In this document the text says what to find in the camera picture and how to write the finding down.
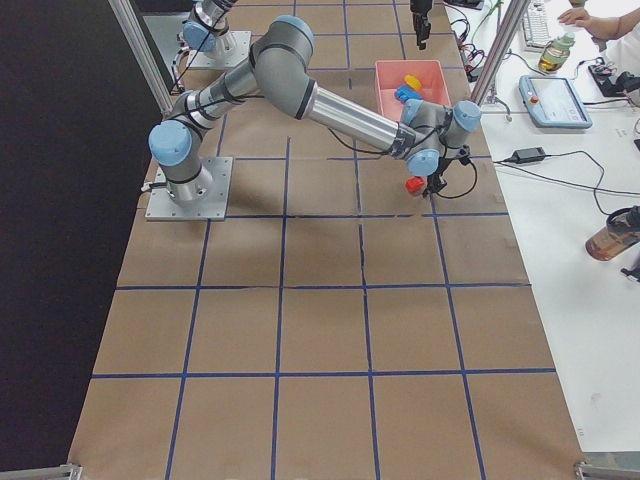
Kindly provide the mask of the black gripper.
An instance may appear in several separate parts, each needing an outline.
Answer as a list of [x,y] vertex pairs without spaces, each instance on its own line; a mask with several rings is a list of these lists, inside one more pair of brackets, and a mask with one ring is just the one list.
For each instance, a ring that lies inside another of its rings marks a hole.
[[454,161],[459,162],[463,166],[469,165],[471,163],[470,147],[464,144],[458,148],[457,152],[453,156],[448,157],[447,155],[444,155],[439,159],[436,171],[429,175],[425,180],[425,185],[421,193],[423,198],[427,198],[431,195],[438,195],[439,192],[447,186],[447,182],[443,175]]
[[433,8],[432,0],[411,0],[410,11],[416,37],[416,46],[419,49],[427,48],[427,40],[430,37],[430,22],[428,14]]

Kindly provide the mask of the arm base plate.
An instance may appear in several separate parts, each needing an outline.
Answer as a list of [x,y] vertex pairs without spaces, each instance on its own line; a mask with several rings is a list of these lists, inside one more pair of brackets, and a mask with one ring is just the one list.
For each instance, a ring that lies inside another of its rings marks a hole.
[[250,31],[233,30],[207,40],[197,52],[189,52],[188,64],[194,69],[227,70],[248,56],[251,42]]
[[224,221],[233,157],[204,157],[199,175],[184,184],[169,182],[160,167],[150,190],[145,217],[149,221]]

